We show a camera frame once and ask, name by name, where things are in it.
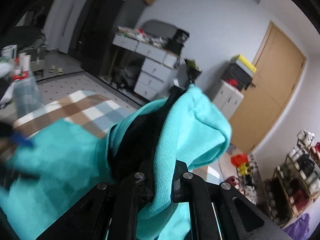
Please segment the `gray tiled floor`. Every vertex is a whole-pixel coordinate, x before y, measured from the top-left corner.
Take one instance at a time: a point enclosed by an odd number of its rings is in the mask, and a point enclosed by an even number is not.
[[[42,80],[57,76],[57,68],[62,68],[65,74],[76,73],[84,71],[81,68],[81,62],[68,54],[58,51],[49,51],[45,56],[44,76],[42,77],[39,72],[35,72],[36,80]],[[52,65],[56,66],[56,71],[50,73],[49,69]]]

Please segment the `drawer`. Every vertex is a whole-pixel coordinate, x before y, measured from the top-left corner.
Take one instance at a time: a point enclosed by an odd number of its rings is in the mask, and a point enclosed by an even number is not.
[[[112,43],[116,46],[131,50],[131,51],[135,51],[139,42],[134,39],[116,34]]]
[[[152,100],[157,94],[155,90],[153,90],[152,88],[146,86],[145,84],[139,81],[136,83],[134,87],[134,92],[136,92],[137,94],[143,96],[148,100]]]
[[[164,57],[162,64],[167,67],[173,68],[177,63],[177,60],[178,60],[177,56],[167,53]]]
[[[152,76],[155,76],[156,78],[166,82],[171,75],[171,69],[167,68],[165,66],[162,66],[161,64],[146,58],[142,68],[144,72],[149,73]]]
[[[161,80],[156,79],[155,77],[141,71],[138,81],[147,85],[148,87],[154,89],[155,91],[160,91],[163,86],[164,82]]]
[[[162,62],[166,54],[163,49],[153,47],[143,42],[139,43],[136,52],[158,62]]]

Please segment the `floor mat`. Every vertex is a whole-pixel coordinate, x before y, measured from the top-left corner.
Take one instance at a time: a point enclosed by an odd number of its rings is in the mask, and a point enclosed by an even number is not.
[[[132,107],[128,102],[117,97],[82,73],[39,81],[38,87],[44,104],[56,101],[78,90],[88,90],[116,101],[117,104],[130,112],[135,112],[138,109]]]

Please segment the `desk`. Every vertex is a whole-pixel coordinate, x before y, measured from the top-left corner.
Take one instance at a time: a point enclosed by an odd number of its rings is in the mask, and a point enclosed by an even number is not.
[[[175,66],[179,59],[178,55],[121,34],[116,34],[112,43],[146,57],[134,87],[134,92],[148,100],[152,100],[162,90],[166,89],[166,85],[169,84],[176,73]],[[113,56],[108,77],[111,76],[117,55],[118,50]]]

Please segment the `black container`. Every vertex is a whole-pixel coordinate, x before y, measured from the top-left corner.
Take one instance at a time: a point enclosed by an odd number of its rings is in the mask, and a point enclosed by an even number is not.
[[[191,83],[194,83],[197,77],[200,76],[201,73],[202,71],[199,71],[193,67],[187,66],[187,76],[188,76],[188,79],[191,81]]]
[[[165,49],[180,56],[183,47],[184,45],[182,43],[177,42],[174,39],[168,39]]]
[[[189,38],[189,36],[190,36],[190,33],[186,32],[182,29],[178,29],[172,39],[178,43],[184,44],[185,41]]]
[[[222,75],[222,80],[228,82],[239,91],[243,88],[247,90],[248,86],[252,82],[252,77],[250,77],[242,68],[240,68],[236,63],[230,63],[224,74]],[[237,84],[231,83],[230,80],[237,81]]]

